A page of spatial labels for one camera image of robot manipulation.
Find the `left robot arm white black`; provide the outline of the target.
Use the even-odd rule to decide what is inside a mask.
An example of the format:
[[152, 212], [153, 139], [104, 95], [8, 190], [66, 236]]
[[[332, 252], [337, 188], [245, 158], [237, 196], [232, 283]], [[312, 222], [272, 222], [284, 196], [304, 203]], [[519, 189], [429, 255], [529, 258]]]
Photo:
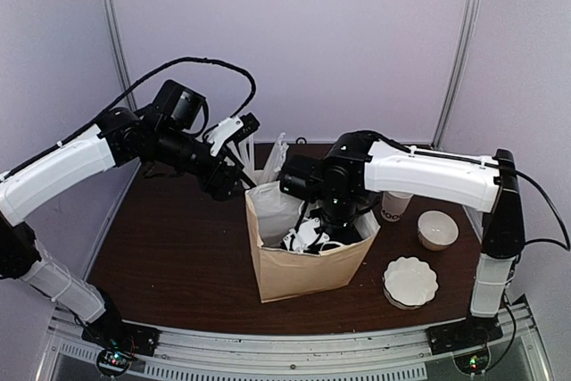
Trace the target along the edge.
[[228, 148], [251, 136], [260, 123], [251, 113], [234, 114], [211, 132], [191, 132], [203, 95], [167, 80], [146, 107], [113, 108], [77, 137], [17, 172], [1, 177], [1, 277], [20, 279], [66, 306], [85, 330], [110, 349], [128, 340], [128, 329], [111, 298], [70, 273], [38, 242], [26, 218], [39, 206], [83, 180], [138, 159], [159, 162], [197, 177], [216, 201], [231, 197], [252, 179]]

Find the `brown paper bag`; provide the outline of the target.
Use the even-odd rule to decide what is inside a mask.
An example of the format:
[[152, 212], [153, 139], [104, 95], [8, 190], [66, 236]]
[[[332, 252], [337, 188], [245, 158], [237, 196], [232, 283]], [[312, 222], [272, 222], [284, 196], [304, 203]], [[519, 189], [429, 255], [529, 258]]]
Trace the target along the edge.
[[274, 302], [340, 288], [349, 284], [380, 230], [374, 214], [359, 216], [353, 225], [363, 240], [321, 254], [291, 253], [280, 248], [291, 228], [310, 219], [303, 201], [284, 194], [278, 182], [244, 194], [246, 219], [261, 302]]

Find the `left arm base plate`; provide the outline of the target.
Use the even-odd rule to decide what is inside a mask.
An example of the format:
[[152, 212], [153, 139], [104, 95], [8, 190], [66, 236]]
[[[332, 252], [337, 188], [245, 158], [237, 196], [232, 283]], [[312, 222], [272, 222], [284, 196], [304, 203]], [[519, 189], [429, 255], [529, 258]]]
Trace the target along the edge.
[[123, 322], [117, 333], [103, 334], [88, 325], [81, 333], [84, 341], [122, 351], [128, 355], [154, 356], [159, 343], [160, 331], [155, 327], [148, 327]]

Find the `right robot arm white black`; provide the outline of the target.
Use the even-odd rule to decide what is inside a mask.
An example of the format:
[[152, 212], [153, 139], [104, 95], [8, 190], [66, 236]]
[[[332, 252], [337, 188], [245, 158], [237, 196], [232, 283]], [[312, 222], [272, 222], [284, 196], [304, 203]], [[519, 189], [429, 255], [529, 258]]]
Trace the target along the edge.
[[492, 331], [509, 271], [525, 247], [525, 227], [514, 158], [467, 156], [417, 149], [375, 131], [341, 135], [321, 159], [295, 155], [278, 175], [279, 189], [318, 203], [284, 239], [287, 250], [305, 251], [331, 241], [360, 241], [355, 220], [372, 194], [413, 194], [470, 207], [483, 214], [483, 238], [469, 307], [458, 326], [465, 346], [478, 345]]

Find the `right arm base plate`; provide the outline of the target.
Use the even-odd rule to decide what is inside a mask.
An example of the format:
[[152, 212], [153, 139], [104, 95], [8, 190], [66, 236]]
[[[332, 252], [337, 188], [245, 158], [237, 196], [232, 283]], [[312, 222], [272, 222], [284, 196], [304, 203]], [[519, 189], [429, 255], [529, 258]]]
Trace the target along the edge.
[[496, 317], [468, 317], [460, 321], [428, 327], [427, 341], [433, 355], [458, 352], [501, 339], [503, 331]]

